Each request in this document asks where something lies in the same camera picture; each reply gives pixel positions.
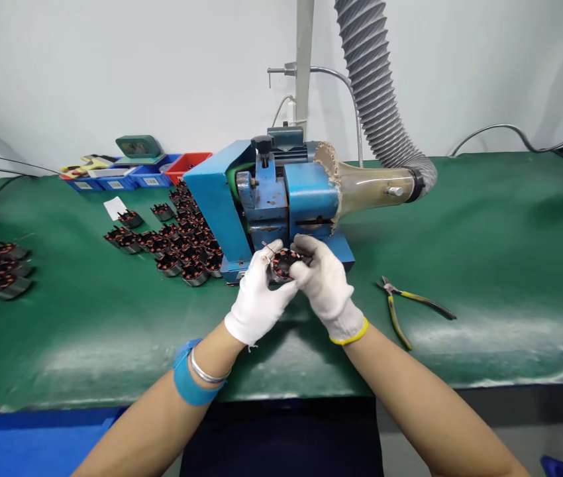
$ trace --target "hand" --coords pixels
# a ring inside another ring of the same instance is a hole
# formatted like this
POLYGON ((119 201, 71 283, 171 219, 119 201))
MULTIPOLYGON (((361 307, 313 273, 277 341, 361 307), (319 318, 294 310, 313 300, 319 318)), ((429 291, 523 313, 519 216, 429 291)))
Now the hand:
POLYGON ((240 293, 224 318, 229 333, 245 345, 254 346, 277 323, 286 305, 297 294, 297 284, 289 282, 278 290, 268 289, 266 270, 274 252, 283 248, 280 239, 253 254, 240 281, 240 293))
POLYGON ((330 340, 346 345, 362 337, 368 320, 352 302, 354 287, 348 285, 343 264, 328 246, 308 235, 295 235, 290 246, 298 254, 312 258, 310 267, 296 262, 290 275, 310 300, 315 314, 324 324, 330 340))

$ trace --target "white wall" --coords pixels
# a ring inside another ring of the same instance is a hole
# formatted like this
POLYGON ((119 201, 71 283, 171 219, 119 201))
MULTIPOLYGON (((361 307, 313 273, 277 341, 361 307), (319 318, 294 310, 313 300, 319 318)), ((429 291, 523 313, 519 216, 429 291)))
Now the white wall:
MULTIPOLYGON (((345 72, 333 2, 316 4, 313 65, 345 72)), ((387 0, 385 12, 401 115, 421 150, 445 155, 497 122, 537 146, 563 139, 563 0, 387 0)), ((266 68, 294 58, 293 0, 0 0, 0 149, 52 168, 116 154, 123 134, 216 151, 265 131, 294 90, 284 76, 268 89, 266 68)), ((355 159, 345 87, 313 75, 309 106, 309 138, 355 159)), ((491 131, 465 151, 521 149, 491 131)))

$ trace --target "forearm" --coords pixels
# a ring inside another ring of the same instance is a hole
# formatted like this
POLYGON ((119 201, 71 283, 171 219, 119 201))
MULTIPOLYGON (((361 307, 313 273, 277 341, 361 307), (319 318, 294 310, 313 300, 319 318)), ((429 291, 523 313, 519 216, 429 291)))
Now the forearm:
POLYGON ((433 474, 528 476, 454 390, 374 326, 344 350, 433 474))
MULTIPOLYGON (((222 322, 195 347, 195 361, 206 373, 224 376, 243 347, 222 322)), ((190 357, 188 364, 191 370, 190 357)), ((203 388, 217 386, 204 382, 194 372, 191 375, 203 388)), ((162 475, 189 442, 208 408, 184 401, 170 370, 114 423, 75 475, 162 475)))

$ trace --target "red storage bin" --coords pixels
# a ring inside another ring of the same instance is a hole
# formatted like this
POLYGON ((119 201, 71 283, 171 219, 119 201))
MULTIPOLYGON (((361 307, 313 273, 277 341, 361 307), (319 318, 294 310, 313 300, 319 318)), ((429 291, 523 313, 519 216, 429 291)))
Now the red storage bin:
POLYGON ((174 185, 177 185, 186 172, 206 161, 206 159, 210 158, 212 155, 212 152, 186 152, 164 173, 171 179, 174 185))

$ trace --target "blue anti-static wrist strap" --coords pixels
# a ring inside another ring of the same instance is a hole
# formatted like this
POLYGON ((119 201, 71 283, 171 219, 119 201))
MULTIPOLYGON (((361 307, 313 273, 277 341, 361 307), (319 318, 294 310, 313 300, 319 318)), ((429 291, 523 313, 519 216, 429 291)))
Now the blue anti-static wrist strap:
POLYGON ((217 393, 222 389, 226 380, 215 389, 204 389, 198 386, 198 384, 191 377, 189 372, 189 366, 187 364, 187 357, 195 345, 197 345, 201 339, 195 339, 189 341, 183 347, 181 347, 176 353, 176 359, 174 360, 174 382, 176 383, 176 388, 187 403, 194 406, 207 405, 217 395, 217 393))

